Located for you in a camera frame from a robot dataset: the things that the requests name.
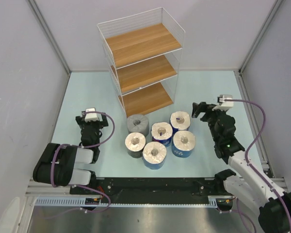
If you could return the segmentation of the black paper roll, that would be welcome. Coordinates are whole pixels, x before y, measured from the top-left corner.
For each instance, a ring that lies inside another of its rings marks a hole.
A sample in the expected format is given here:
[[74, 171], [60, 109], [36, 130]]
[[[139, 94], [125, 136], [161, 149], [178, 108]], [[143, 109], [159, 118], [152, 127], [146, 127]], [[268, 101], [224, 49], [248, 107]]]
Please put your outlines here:
[[146, 138], [141, 133], [130, 133], [125, 139], [128, 155], [132, 158], [141, 158], [146, 145]]

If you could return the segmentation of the blue white paper roll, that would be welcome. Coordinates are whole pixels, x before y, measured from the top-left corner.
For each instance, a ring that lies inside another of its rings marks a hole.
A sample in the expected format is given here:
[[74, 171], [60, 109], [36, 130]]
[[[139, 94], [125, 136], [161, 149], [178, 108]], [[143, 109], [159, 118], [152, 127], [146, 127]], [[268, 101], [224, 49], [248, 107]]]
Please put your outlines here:
[[186, 131], [191, 125], [191, 118], [187, 112], [177, 111], [171, 114], [170, 124], [173, 132]]

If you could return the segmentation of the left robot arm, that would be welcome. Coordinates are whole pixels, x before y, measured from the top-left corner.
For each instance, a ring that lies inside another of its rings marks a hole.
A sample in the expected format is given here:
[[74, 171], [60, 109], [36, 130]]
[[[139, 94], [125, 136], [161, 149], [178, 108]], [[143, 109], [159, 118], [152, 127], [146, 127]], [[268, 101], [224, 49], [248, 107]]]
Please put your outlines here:
[[94, 172], [75, 168], [75, 164], [94, 164], [100, 154], [101, 130], [109, 123], [105, 113], [87, 109], [75, 117], [81, 129], [78, 145], [48, 143], [38, 160], [32, 178], [35, 182], [53, 186], [80, 184], [81, 189], [92, 194], [97, 190]]

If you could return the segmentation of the light blue paper roll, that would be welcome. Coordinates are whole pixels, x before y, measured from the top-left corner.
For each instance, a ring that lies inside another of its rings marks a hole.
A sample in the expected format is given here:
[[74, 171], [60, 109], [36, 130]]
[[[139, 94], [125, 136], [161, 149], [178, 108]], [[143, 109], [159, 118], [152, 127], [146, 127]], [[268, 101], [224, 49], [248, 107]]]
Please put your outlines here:
[[166, 159], [166, 146], [159, 142], [149, 142], [143, 149], [143, 162], [149, 169], [160, 169]]

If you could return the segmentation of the blue starry paper roll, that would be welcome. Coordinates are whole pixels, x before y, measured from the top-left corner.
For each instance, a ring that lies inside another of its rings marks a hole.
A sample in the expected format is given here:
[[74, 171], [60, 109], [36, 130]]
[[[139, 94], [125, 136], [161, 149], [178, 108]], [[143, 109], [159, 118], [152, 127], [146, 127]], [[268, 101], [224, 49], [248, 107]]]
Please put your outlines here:
[[195, 148], [195, 136], [190, 131], [177, 131], [172, 140], [171, 151], [176, 157], [187, 158]]

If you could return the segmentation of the blue Tempo paper roll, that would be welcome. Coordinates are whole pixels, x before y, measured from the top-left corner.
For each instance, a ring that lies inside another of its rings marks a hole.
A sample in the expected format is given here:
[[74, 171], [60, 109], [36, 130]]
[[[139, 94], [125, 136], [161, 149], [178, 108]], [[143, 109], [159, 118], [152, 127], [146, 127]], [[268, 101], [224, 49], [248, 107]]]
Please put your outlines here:
[[159, 142], [168, 147], [171, 144], [173, 129], [167, 122], [154, 123], [151, 127], [152, 141]]

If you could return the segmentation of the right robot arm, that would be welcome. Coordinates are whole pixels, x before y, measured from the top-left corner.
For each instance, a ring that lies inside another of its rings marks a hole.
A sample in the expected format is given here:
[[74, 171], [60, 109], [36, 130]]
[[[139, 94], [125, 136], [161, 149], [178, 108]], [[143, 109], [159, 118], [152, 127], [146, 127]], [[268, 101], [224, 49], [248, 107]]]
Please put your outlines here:
[[192, 117], [204, 114], [200, 120], [208, 124], [216, 156], [237, 171], [216, 180], [214, 190], [236, 196], [257, 215], [264, 232], [291, 233], [291, 192], [258, 169], [249, 158], [249, 149], [237, 140], [235, 119], [227, 114], [233, 104], [234, 100], [227, 98], [219, 98], [217, 105], [193, 103]]

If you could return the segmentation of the grey paper roll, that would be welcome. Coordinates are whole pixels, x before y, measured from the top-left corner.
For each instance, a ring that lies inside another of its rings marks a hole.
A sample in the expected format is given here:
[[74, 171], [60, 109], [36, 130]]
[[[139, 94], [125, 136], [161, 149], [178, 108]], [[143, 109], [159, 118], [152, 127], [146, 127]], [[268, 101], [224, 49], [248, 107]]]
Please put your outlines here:
[[149, 120], [145, 115], [135, 114], [127, 118], [129, 133], [141, 133], [145, 137], [149, 134]]

